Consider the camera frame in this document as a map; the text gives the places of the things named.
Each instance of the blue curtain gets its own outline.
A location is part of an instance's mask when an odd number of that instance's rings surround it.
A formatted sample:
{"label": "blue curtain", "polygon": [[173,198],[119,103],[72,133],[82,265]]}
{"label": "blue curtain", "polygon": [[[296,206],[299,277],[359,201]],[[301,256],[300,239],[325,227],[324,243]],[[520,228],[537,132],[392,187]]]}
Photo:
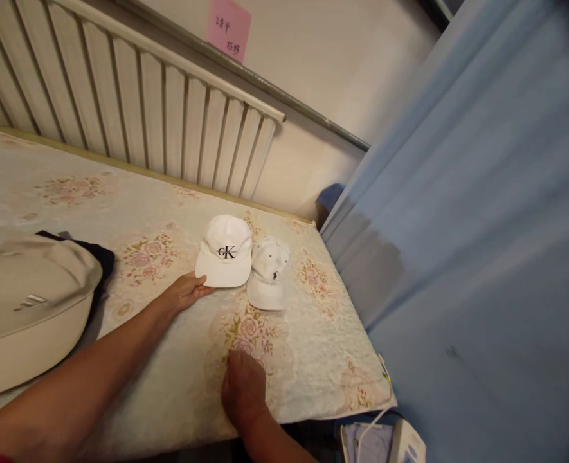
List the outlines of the blue curtain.
{"label": "blue curtain", "polygon": [[569,461],[569,2],[467,0],[322,230],[434,462]]}

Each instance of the person's arm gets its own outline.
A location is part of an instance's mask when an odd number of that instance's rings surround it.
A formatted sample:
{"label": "person's arm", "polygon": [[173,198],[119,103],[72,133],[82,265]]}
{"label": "person's arm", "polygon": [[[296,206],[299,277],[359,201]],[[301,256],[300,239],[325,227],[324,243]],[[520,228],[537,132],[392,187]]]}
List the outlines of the person's arm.
{"label": "person's arm", "polygon": [[245,352],[230,352],[222,405],[255,463],[316,462],[273,419],[265,403],[265,370]]}
{"label": "person's arm", "polygon": [[69,461],[142,367],[174,318],[213,288],[183,275],[139,314],[81,350],[0,409],[0,455]]}

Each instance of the pink sticky note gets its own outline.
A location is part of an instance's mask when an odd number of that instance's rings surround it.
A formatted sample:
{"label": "pink sticky note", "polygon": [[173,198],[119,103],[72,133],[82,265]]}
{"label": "pink sticky note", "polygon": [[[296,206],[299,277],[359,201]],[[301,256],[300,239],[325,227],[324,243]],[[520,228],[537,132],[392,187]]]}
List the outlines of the pink sticky note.
{"label": "pink sticky note", "polygon": [[211,0],[207,41],[244,62],[252,15],[233,0]]}

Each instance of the floral mattress cover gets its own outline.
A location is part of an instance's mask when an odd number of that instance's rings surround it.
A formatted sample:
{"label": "floral mattress cover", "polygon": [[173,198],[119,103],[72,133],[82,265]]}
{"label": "floral mattress cover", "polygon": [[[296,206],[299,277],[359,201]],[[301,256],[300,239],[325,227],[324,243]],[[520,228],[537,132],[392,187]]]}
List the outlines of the floral mattress cover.
{"label": "floral mattress cover", "polygon": [[[252,308],[245,287],[219,289],[183,312],[143,373],[89,443],[98,458],[131,458],[230,439],[220,404],[230,349],[267,372],[279,422],[327,419],[395,406],[390,384],[325,245],[312,224],[249,208],[0,132],[0,234],[67,231],[115,252],[101,337],[194,268],[208,221],[243,218],[253,238],[291,247],[287,309]],[[0,394],[0,407],[29,383]]]}

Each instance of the hand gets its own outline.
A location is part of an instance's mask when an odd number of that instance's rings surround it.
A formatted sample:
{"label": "hand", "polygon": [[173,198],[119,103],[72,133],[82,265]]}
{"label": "hand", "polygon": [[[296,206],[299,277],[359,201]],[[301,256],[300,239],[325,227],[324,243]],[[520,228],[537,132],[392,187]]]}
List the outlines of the hand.
{"label": "hand", "polygon": [[215,288],[203,286],[206,280],[207,277],[205,275],[201,278],[196,278],[194,272],[186,273],[181,275],[159,297],[172,305],[176,311],[181,312],[198,301],[198,299],[215,291]]}
{"label": "hand", "polygon": [[265,403],[265,370],[245,352],[232,350],[222,383],[222,405],[240,436],[247,435],[258,419],[271,416]]}

